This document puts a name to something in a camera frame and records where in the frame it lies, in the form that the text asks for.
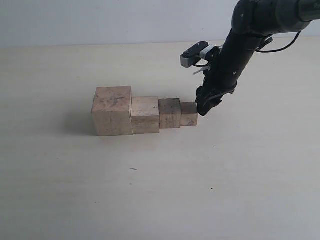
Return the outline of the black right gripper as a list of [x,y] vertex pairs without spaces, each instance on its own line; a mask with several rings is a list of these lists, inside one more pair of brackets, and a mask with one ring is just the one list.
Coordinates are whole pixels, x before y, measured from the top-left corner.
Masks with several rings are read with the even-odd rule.
[[236,80],[231,86],[225,86],[223,82],[216,79],[213,71],[204,70],[204,80],[196,90],[197,112],[204,117],[208,112],[217,107],[222,102],[222,97],[226,94],[233,94],[238,85]]

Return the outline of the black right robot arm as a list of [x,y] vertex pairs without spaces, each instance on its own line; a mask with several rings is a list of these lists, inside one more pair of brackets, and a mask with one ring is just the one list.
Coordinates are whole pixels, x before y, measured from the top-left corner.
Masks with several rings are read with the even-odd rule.
[[221,48],[200,56],[208,61],[204,81],[196,91],[197,111],[205,116],[232,94],[248,62],[276,34],[300,33],[320,18],[318,0],[241,0],[235,6],[231,30]]

